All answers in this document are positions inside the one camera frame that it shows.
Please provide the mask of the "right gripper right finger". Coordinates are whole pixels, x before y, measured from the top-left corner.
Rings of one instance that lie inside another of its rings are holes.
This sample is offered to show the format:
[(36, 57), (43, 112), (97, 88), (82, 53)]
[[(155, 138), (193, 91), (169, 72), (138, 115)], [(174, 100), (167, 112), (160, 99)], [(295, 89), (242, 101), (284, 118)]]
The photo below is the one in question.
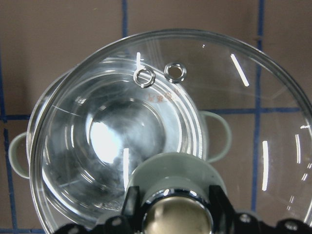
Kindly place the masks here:
[(209, 186), (209, 201), (214, 224), (232, 224), (234, 208), (221, 186)]

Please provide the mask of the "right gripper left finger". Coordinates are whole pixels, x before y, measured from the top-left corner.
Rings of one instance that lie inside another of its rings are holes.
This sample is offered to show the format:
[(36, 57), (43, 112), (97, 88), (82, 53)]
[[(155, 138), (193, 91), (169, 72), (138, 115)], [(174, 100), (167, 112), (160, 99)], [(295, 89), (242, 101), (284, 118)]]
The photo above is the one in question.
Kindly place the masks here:
[(139, 186), (130, 186), (127, 189), (121, 215), (126, 217), (130, 223), (136, 223), (139, 218), (140, 207), (140, 188)]

